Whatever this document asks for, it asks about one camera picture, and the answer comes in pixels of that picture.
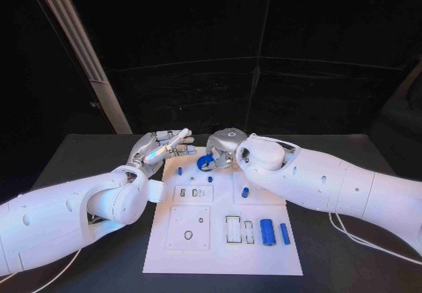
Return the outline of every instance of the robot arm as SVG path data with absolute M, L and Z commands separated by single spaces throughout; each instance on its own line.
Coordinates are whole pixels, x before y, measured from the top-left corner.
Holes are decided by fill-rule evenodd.
M 164 158 L 196 153 L 193 146 L 180 145 L 193 142 L 190 135 L 187 129 L 145 134 L 127 165 L 0 205 L 0 276 L 60 259 L 134 223 L 148 200 L 163 202 L 164 184 L 148 177 Z
M 216 132 L 207 150 L 212 146 L 217 149 L 222 144 L 228 145 L 225 141 L 232 140 L 235 147 L 219 149 L 217 153 L 220 157 L 236 158 L 245 176 L 258 188 L 268 189 L 308 209 L 351 215 L 374 223 L 422 255 L 421 182 L 369 171 L 330 154 L 288 142 L 255 134 L 243 139 L 245 136 L 238 129 Z M 207 162 L 209 156 L 197 163 L 203 171 L 216 167 Z

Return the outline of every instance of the small blue part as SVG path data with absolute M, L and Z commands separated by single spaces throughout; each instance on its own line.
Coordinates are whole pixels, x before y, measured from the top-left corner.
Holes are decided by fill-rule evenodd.
M 202 156 L 202 157 L 197 159 L 196 165 L 197 165 L 197 168 L 199 168 L 203 172 L 210 171 L 210 170 L 203 170 L 203 169 L 202 169 L 202 166 L 203 166 L 205 164 L 209 164 L 212 161 L 213 161 L 213 156 L 212 156 L 210 154 L 207 154 L 206 156 Z
M 262 243 L 265 246 L 275 245 L 274 226 L 271 219 L 261 220 Z
M 285 224 L 279 224 L 279 227 L 281 227 L 281 234 L 284 235 L 284 244 L 288 245 L 289 244 L 288 227 L 285 226 Z
M 248 195 L 249 195 L 249 188 L 245 187 L 245 188 L 243 188 L 243 191 L 242 191 L 242 197 L 246 198 Z

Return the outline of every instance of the table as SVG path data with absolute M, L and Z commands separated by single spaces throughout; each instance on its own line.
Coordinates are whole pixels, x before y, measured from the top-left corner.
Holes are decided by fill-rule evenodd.
M 141 135 L 66 136 L 33 188 L 112 171 L 122 165 Z M 197 135 L 197 146 L 209 135 Z M 357 166 L 393 174 L 369 137 L 271 136 L 340 157 Z M 153 179 L 161 179 L 161 172 Z M 328 221 L 328 214 L 288 203 L 304 276 L 144 274 L 154 203 L 138 221 L 82 249 L 75 263 L 42 292 L 416 292 L 422 267 L 354 243 Z M 379 246 L 421 259 L 408 244 L 376 225 L 341 217 L 349 231 Z M 55 263 L 19 273 L 0 292 L 32 292 L 58 274 L 73 254 Z

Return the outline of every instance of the blue battery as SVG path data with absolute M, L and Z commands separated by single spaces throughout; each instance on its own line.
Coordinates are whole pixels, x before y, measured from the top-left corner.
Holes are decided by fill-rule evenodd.
M 261 220 L 261 233 L 262 233 L 264 245 L 265 246 L 275 245 L 275 235 L 274 235 L 274 227 L 272 227 L 271 219 Z
M 285 224 L 279 224 L 279 227 L 281 227 L 281 234 L 284 235 L 284 244 L 288 245 L 289 244 L 288 227 L 285 226 Z
M 248 195 L 249 195 L 249 188 L 245 187 L 245 188 L 243 188 L 243 191 L 242 191 L 242 197 L 246 198 Z

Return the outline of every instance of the white board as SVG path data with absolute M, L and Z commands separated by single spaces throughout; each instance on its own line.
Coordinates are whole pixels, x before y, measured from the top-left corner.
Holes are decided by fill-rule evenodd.
M 274 194 L 269 194 L 266 190 L 255 190 L 253 186 L 249 186 L 251 200 L 248 203 L 245 201 L 239 202 L 236 197 L 241 194 L 238 191 L 235 192 L 235 189 L 241 188 L 242 190 L 243 187 L 248 187 L 242 187 L 248 183 L 248 181 L 243 181 L 242 172 L 232 168 L 202 172 L 197 169 L 196 161 L 203 155 L 205 148 L 197 148 L 194 156 L 177 157 L 166 161 L 163 174 L 163 181 L 167 184 L 166 200 L 157 204 L 156 208 L 143 272 L 302 275 L 285 201 Z M 181 167 L 181 176 L 177 174 L 179 167 Z M 213 177 L 212 183 L 207 181 L 209 176 Z M 174 201 L 176 186 L 213 186 L 212 200 L 207 197 L 206 201 L 197 201 L 196 199 Z M 183 207 L 184 212 L 173 216 L 171 209 L 179 209 L 180 207 Z M 199 217 L 203 218 L 200 224 L 205 223 L 206 219 L 205 215 L 199 215 L 196 209 L 203 209 L 203 211 L 207 209 L 209 211 L 206 223 L 209 224 L 209 230 L 205 228 L 202 232 L 192 231 L 192 239 L 186 240 L 181 236 L 186 231 L 190 231 L 189 229 L 206 227 L 196 222 Z M 226 216 L 241 217 L 241 243 L 228 244 L 226 242 Z M 177 222 L 181 219 L 184 221 L 184 224 L 177 227 L 171 222 L 176 219 Z M 274 246 L 264 246 L 261 219 L 272 219 L 277 238 L 277 245 Z M 246 243 L 245 221 L 252 223 L 253 244 Z M 289 245 L 284 244 L 281 223 L 285 223 L 288 227 Z M 206 235 L 209 235 L 207 248 L 203 246 L 206 245 Z M 173 245 L 174 243 L 171 239 L 179 241 L 174 249 L 167 248 L 169 244 Z

